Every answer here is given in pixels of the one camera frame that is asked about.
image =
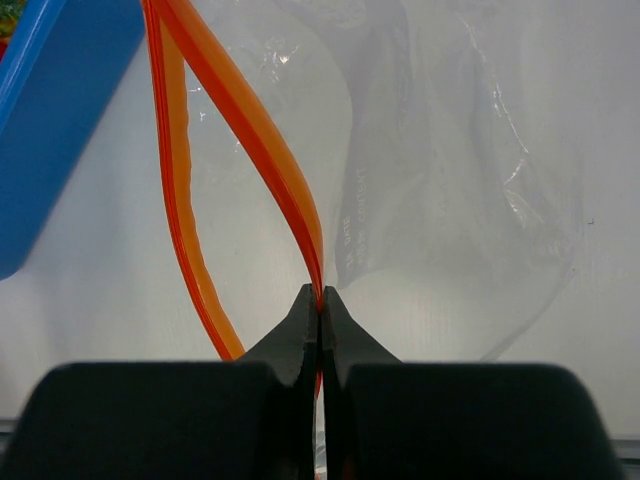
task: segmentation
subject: orange zipper seal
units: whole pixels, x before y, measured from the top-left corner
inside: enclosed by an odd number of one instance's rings
[[[186,0],[142,0],[158,124],[163,194],[174,250],[207,334],[223,360],[244,353],[207,272],[191,207],[184,59],[271,191],[304,257],[322,306],[322,230],[309,187],[260,100]]]

